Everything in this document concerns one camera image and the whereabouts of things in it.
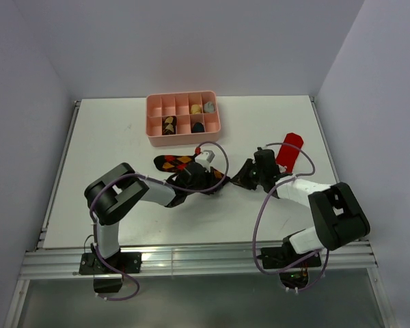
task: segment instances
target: black bracket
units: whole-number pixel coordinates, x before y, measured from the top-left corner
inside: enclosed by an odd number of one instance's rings
[[[141,253],[139,251],[119,252],[116,254],[115,264],[112,263],[111,265],[125,273],[139,273],[141,269]],[[115,272],[101,263],[95,254],[82,254],[79,275],[106,275],[109,273]]]
[[[296,254],[295,252],[289,254],[287,247],[283,245],[281,247],[263,247],[261,249],[261,255],[257,256],[257,258],[262,261],[262,267],[265,269],[280,269],[287,267],[289,264],[292,264],[307,254],[308,253]],[[295,268],[301,268],[305,265],[309,268],[320,267],[322,265],[320,256],[312,256],[295,265]]]

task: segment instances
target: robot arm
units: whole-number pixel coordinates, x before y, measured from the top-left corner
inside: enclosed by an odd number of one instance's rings
[[[369,233],[368,220],[346,183],[320,184],[281,173],[270,149],[258,148],[254,158],[246,160],[232,183],[249,190],[260,185],[267,193],[279,185],[274,197],[292,200],[312,212],[314,226],[283,240],[283,267],[294,262],[298,255],[322,248],[333,251]]]
[[[174,186],[186,189],[202,190],[207,187],[206,174],[210,169],[210,162],[214,153],[205,150],[189,163],[174,179],[167,181]],[[110,182],[125,174],[135,171],[127,164],[122,163],[90,184],[85,190],[88,206],[92,204],[100,191]],[[164,207],[175,207],[183,203],[190,195],[185,191],[175,190],[166,184],[159,184],[150,180],[132,177],[119,181],[112,188],[106,190],[97,201],[94,212],[97,216],[96,235],[101,256],[108,260],[116,258],[120,252],[118,230],[120,220],[138,203],[138,201],[153,202]]]

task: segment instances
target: white wall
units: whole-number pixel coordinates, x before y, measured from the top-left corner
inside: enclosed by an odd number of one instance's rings
[[[410,0],[366,0],[318,94],[342,180],[372,224],[398,322],[410,327]]]
[[[363,0],[15,0],[75,98],[317,94]]]
[[[36,244],[72,102],[11,0],[0,0],[0,327]]]

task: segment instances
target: cable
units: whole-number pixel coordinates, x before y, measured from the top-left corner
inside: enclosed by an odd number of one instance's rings
[[[87,244],[87,241],[88,241],[88,239],[90,239],[90,237],[94,237],[94,235],[93,235],[93,234],[89,235],[89,236],[85,239],[85,241],[83,242],[83,253],[84,253],[84,254],[87,252],[86,249],[85,249],[85,245]]]
[[[137,285],[136,291],[133,294],[129,295],[129,296],[126,296],[126,297],[102,297],[102,296],[98,295],[100,298],[103,298],[106,301],[125,301],[127,299],[131,299],[132,297],[134,297],[139,292],[139,282],[134,277],[132,277],[131,275],[128,275],[127,273],[121,272],[120,270],[117,270],[113,266],[109,265],[105,261],[105,259],[102,257],[102,255],[100,254],[100,250],[99,250],[98,245],[97,245],[97,242],[98,242],[98,239],[97,239],[97,219],[94,216],[94,208],[96,207],[96,204],[99,201],[100,197],[102,197],[103,193],[105,193],[106,190],[110,189],[113,185],[119,183],[119,181],[122,181],[122,180],[127,179],[127,178],[132,178],[132,177],[140,178],[140,179],[143,179],[143,180],[149,180],[149,181],[152,181],[152,182],[155,182],[155,183],[159,183],[160,185],[167,185],[167,186],[170,186],[173,189],[186,191],[186,192],[189,192],[189,193],[207,193],[209,191],[212,191],[212,190],[216,189],[219,185],[221,185],[223,183],[226,176],[228,175],[228,171],[230,169],[230,162],[229,162],[229,159],[228,159],[228,156],[227,156],[225,150],[218,143],[213,142],[213,141],[205,141],[205,142],[200,143],[197,147],[200,148],[204,144],[212,144],[214,146],[217,146],[218,149],[220,149],[220,151],[222,152],[223,157],[225,158],[225,162],[226,162],[226,169],[225,169],[225,173],[223,174],[222,178],[220,179],[220,181],[217,184],[215,184],[214,186],[212,186],[210,188],[203,189],[203,190],[186,189],[186,188],[181,188],[181,187],[174,186],[174,185],[172,185],[170,183],[167,183],[165,181],[157,180],[157,179],[154,179],[154,178],[149,178],[149,177],[144,176],[142,174],[129,173],[129,174],[125,174],[123,176],[118,177],[114,181],[111,181],[94,198],[93,202],[90,205],[90,217],[91,217],[91,220],[94,223],[94,225],[93,225],[94,249],[96,250],[97,257],[108,269],[112,270],[113,272],[119,273],[124,278],[130,279],[135,285]]]
[[[258,228],[260,227],[260,221],[261,221],[261,216],[266,208],[267,202],[269,201],[269,199],[271,198],[271,196],[274,194],[274,192],[276,191],[276,189],[278,189],[280,186],[295,181],[298,177],[300,176],[312,176],[314,173],[316,173],[316,166],[314,165],[313,160],[308,156],[308,154],[306,152],[304,152],[302,149],[300,149],[299,147],[296,147],[295,145],[292,145],[291,143],[286,143],[286,142],[274,142],[274,143],[268,143],[266,145],[266,147],[269,146],[275,146],[275,145],[279,145],[279,146],[290,146],[296,150],[298,150],[302,155],[304,155],[306,157],[306,159],[310,162],[311,166],[312,166],[312,171],[309,173],[298,173],[295,174],[292,178],[278,182],[267,194],[266,198],[264,199],[262,206],[260,208],[260,212],[258,213],[256,222],[255,222],[255,226],[254,226],[254,234],[252,236],[252,256],[254,257],[254,263],[255,266],[257,267],[257,269],[261,272],[264,273],[265,275],[279,275],[280,273],[283,273],[285,271],[287,271],[288,269],[293,268],[295,265],[307,260],[308,258],[311,258],[312,256],[319,254],[320,249],[317,249],[315,251],[312,251],[311,253],[305,255],[304,257],[300,258],[297,261],[294,261],[292,264],[289,264],[288,266],[279,269],[277,271],[265,271],[260,263],[258,262],[257,259],[257,253],[256,253],[256,243],[257,243],[257,234],[258,234]],[[319,279],[323,276],[323,273],[325,272],[325,269],[327,268],[327,264],[328,264],[328,259],[329,259],[329,251],[327,250],[327,257],[325,258],[325,262],[323,265],[323,268],[319,274],[319,276],[309,285],[307,285],[305,288],[301,288],[299,289],[299,291],[302,290],[306,290],[308,288],[310,288],[311,286],[313,286],[315,283],[317,283],[319,281]]]

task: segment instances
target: red object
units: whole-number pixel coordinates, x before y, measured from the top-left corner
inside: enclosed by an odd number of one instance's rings
[[[302,148],[303,145],[302,137],[300,135],[297,135],[296,133],[288,133],[286,138],[284,139],[284,142],[286,144],[294,145],[298,148]],[[294,149],[290,146],[282,145],[279,149],[275,161],[278,165],[286,167],[287,173],[292,173],[298,155],[299,151],[297,149]]]

